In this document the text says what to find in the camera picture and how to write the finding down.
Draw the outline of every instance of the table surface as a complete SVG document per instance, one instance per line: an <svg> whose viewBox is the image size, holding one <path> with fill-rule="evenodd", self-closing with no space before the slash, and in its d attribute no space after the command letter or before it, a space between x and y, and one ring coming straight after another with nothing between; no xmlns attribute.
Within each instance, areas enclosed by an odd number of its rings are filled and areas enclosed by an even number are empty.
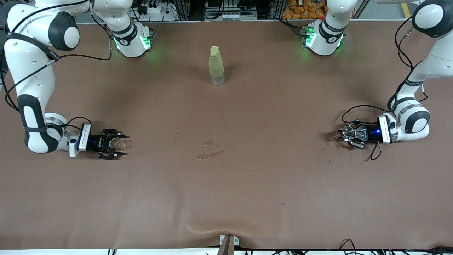
<svg viewBox="0 0 453 255"><path fill-rule="evenodd" d="M329 57L277 22L164 24L142 57L54 63L47 111L122 130L133 147L114 162L32 153L2 103L0 248L213 246L220 234L247 248L452 246L451 80L426 82L425 139L383 146L375 162L373 146L330 140L345 110L385 106L407 75L393 45L400 23L351 22ZM108 55L99 27L80 30L75 52ZM433 43L414 32L403 47L418 62ZM211 45L222 86L210 83Z"/></svg>

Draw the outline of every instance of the wire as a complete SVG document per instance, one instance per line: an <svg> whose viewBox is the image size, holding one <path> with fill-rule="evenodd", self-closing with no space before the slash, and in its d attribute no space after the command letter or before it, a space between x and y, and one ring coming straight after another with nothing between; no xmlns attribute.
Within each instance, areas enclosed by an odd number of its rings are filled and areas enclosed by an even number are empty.
<svg viewBox="0 0 453 255"><path fill-rule="evenodd" d="M300 33L298 33L298 32L295 30L295 29L302 29L302 26L292 25L292 24L289 23L288 20L283 20L283 19L280 19L280 18L273 18L273 20L278 20L278 21L280 21L281 23L283 23L284 25L288 26L288 27L291 29L291 31L292 31L293 33L295 33L296 35L298 35L298 36L300 36L300 37L307 37L306 35L300 34Z"/></svg>
<svg viewBox="0 0 453 255"><path fill-rule="evenodd" d="M164 17L162 16L162 20L159 21L159 24L157 24L156 32L153 34L153 39L156 38L157 33L159 32L160 24L162 23L163 20L164 20Z"/></svg>
<svg viewBox="0 0 453 255"><path fill-rule="evenodd" d="M189 19L190 19L190 18L192 17L192 16L188 16L188 15L181 14L181 13L180 13L175 7L173 7L173 5L171 5L171 4L170 4L170 7L171 7L174 11L176 11L176 13L178 13L180 16L184 17L184 19L186 19L186 18L189 18Z"/></svg>
<svg viewBox="0 0 453 255"><path fill-rule="evenodd" d="M113 250L111 255L115 255L115 254L116 254L116 250L117 250L117 249L109 249L109 250L107 251L107 255L110 255L110 250Z"/></svg>
<svg viewBox="0 0 453 255"><path fill-rule="evenodd" d="M0 74L0 77L1 77L1 82L2 82L2 87L3 87L3 90L5 91L5 93L8 93L8 89L6 87L6 84L5 84L5 77L3 76L3 67L2 67L2 64L1 64L1 60L3 59L3 55L5 53L5 50L2 49L1 51L1 54L0 54L0 69L2 70L1 74ZM13 99L11 99L10 95L8 94L8 96L6 97L6 103L11 107L13 108L14 110L16 111L19 111L19 108L17 108L16 104L13 102Z"/></svg>
<svg viewBox="0 0 453 255"><path fill-rule="evenodd" d="M32 72L31 74L27 75L25 78L23 78L22 80L18 81L16 84L14 84L14 86L12 86L10 89L8 89L8 91L6 91L6 94L5 94L5 101L7 102L7 104L9 106L11 106L9 103L8 103L8 98L10 97L10 92L19 84L21 84L23 81L25 81L26 79L30 78L31 76L35 75L36 73L42 71L44 68L50 66L50 64L52 64L53 62L55 62L55 60L51 60L49 63L47 63L46 65L44 65L43 67L39 68L38 70ZM16 107L14 108L13 106L11 106L14 110L16 111L19 111L19 109Z"/></svg>
<svg viewBox="0 0 453 255"><path fill-rule="evenodd" d="M73 120L78 119L78 118L85 119L85 120L88 121L88 123L91 124L91 120L89 120L88 118L80 117L80 116L79 116L79 117L74 117L74 118L70 119L66 124L63 124L63 125L61 125L60 127L61 127L61 128L64 128L64 127L74 127L74 126L72 126L72 125L69 125L69 123L71 123Z"/></svg>
<svg viewBox="0 0 453 255"><path fill-rule="evenodd" d="M379 148L379 155L377 155L375 158L373 158L373 155L374 155L374 151L376 150L376 148ZM379 141L376 142L376 145L374 146L374 149L373 151L371 152L371 155L370 155L370 160L371 161L375 161L376 159L378 159L382 154L382 148L381 148L381 144L379 143Z"/></svg>
<svg viewBox="0 0 453 255"><path fill-rule="evenodd" d="M49 7L40 9L40 10L38 10L38 11L32 12L32 13L30 13L29 15L25 16L21 21L19 21L19 23L17 23L17 25L13 28L13 30L11 30L11 33L15 32L15 31L17 30L17 28L18 28L24 21L26 21L28 18L30 18L31 16L33 16L33 15L35 15L35 14L37 14L37 13L40 13L40 12L43 12L43 11L47 11L47 10L50 10L50 9L54 9L54 8L60 8L60 7L71 6L71 5L80 5L80 4L86 3L86 2L88 2L88 1L89 1L89 0L84 0L84 1L76 2L76 3L71 3L71 4L62 4L62 5L49 6Z"/></svg>
<svg viewBox="0 0 453 255"><path fill-rule="evenodd" d="M131 8L131 9L132 9L132 11L134 12L135 20L138 21L139 18L137 17L137 13L135 12L135 9L134 9L134 8Z"/></svg>
<svg viewBox="0 0 453 255"><path fill-rule="evenodd" d="M99 23L94 19L93 15L92 15L92 18L93 18L93 20L94 20L94 21L95 21L102 29L104 29L104 31L107 33L107 35L109 35L109 40L110 40L110 41L109 41L110 56L109 56L108 58L106 58L106 59L102 59L102 58L92 57L92 56L87 56L87 55L82 55L82 54L67 54L67 55L61 56L60 59L65 58L65 57L84 57L84 58L89 58L89 59L97 59L97 60L104 60L104 61L106 61L106 60L110 60L110 59L112 58L111 36L110 36L110 34L108 33L107 29L104 28L101 24L99 24ZM3 53L4 53L4 49L2 50L2 53L0 54L0 68L1 68L1 56L3 55ZM11 99L11 96L10 96L11 91L12 91L17 85L21 84L23 81L25 81L26 79L28 79L28 78L30 78L31 76L35 75L36 73L42 71L44 68L48 67L48 66L49 66L50 64L52 64L53 62L55 62L55 60L51 60L51 61L50 61L49 63L47 63L45 66L39 68L38 70L36 70L36 71L34 71L33 73L29 74L28 76L26 76L26 77L23 78L22 80L18 81L18 82L17 82L16 84L14 84L14 86L12 86L10 89L7 89L7 88L6 88L6 85L5 85L5 78L4 78L3 72L2 72L1 75L0 75L0 77L1 77L1 81L2 81L2 83L3 83L3 88L4 88L4 90L5 90L5 102L6 102L13 110L15 110L15 111L18 112L18 111L19 111L19 108L15 105L15 103L14 103L13 100Z"/></svg>
<svg viewBox="0 0 453 255"><path fill-rule="evenodd" d="M94 22L96 22L96 24L98 24L107 33L109 38L113 37L113 34L110 35L110 33L107 31L107 29L103 25L101 25L99 22L97 22L97 20L93 16L93 14L91 14L91 18L94 20Z"/></svg>
<svg viewBox="0 0 453 255"><path fill-rule="evenodd" d="M76 127L76 126L73 126L73 125L65 125L65 127L72 127L72 128L76 128L76 129L82 131L82 129L80 127Z"/></svg>
<svg viewBox="0 0 453 255"><path fill-rule="evenodd" d="M112 53L110 53L110 56L108 58L106 58L106 59L102 59L102 58L98 58L98 57L92 57L92 56L87 56L87 55L82 55L82 54L67 54L67 55L61 56L60 58L65 58L65 57L84 57L84 58L89 58L89 59L97 59L97 60L107 61L107 60L110 60L112 58Z"/></svg>
<svg viewBox="0 0 453 255"><path fill-rule="evenodd" d="M401 47L400 47L400 46L401 46L401 42L402 42L403 39L401 39L400 43L398 43L398 40L396 39L396 37L398 36L398 32L401 30L401 28L402 28L402 27L403 27L403 26L404 26L411 18L412 18L412 16L409 17L408 19L406 19L406 20L400 25L400 27L396 30L394 40L395 40L395 45L396 45L396 47L397 47L397 49L398 49L398 55L399 55L399 57L400 57L400 60L401 60L405 65L407 65L408 67L410 67L410 70L412 71L412 70L414 69L414 66L413 66L413 64L412 64L412 61L409 59L409 57L404 53L404 51L403 51L403 50L401 49ZM406 63L406 62L401 58L400 53L407 59L407 61L408 61L409 63Z"/></svg>
<svg viewBox="0 0 453 255"><path fill-rule="evenodd" d="M374 105L369 105L369 104L360 104L360 105L356 105L354 107L351 107L349 108L349 110L345 111L343 113L343 115L341 116L341 121L344 122L344 123L356 123L356 121L345 121L344 120L344 117L346 116L346 114L348 114L348 112L350 112L351 110L355 109L355 108L358 108L358 107L371 107L371 108L375 108L375 109L378 109L378 110L381 110L381 111L384 111L384 112L390 112L390 110L385 110L385 109L382 109L380 107L377 107L377 106L374 106ZM377 124L378 122L363 122L363 121L360 121L360 123L362 124Z"/></svg>
<svg viewBox="0 0 453 255"><path fill-rule="evenodd" d="M343 248L343 246L344 246L346 243L348 243L348 242L351 243L352 248L354 249L354 252L355 252L355 251L356 251L356 246L354 245L354 242L353 242L351 239L345 239L345 240L343 240L342 244L340 245L340 248L338 248L338 249Z"/></svg>
<svg viewBox="0 0 453 255"><path fill-rule="evenodd" d="M225 2L224 2L224 0L219 0L219 1L221 2L221 4L219 5L219 11L217 12L217 14L212 18L208 18L207 16L205 16L204 18L206 20L215 20L215 19L219 18L220 16L222 16L223 11L225 10Z"/></svg>

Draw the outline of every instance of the water spill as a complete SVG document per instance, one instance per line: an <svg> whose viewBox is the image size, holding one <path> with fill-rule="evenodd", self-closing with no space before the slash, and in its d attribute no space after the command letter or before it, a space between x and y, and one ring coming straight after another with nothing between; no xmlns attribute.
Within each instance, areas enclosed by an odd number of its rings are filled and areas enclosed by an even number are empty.
<svg viewBox="0 0 453 255"><path fill-rule="evenodd" d="M337 150L340 150L341 147L342 147L341 142L335 142L335 148L336 148Z"/></svg>
<svg viewBox="0 0 453 255"><path fill-rule="evenodd" d="M195 157L196 160L205 160L209 157L215 157L215 156L219 156L219 155L222 155L223 154L223 151L219 151L219 152L214 152L214 153L211 153L211 154L200 154L198 156Z"/></svg>

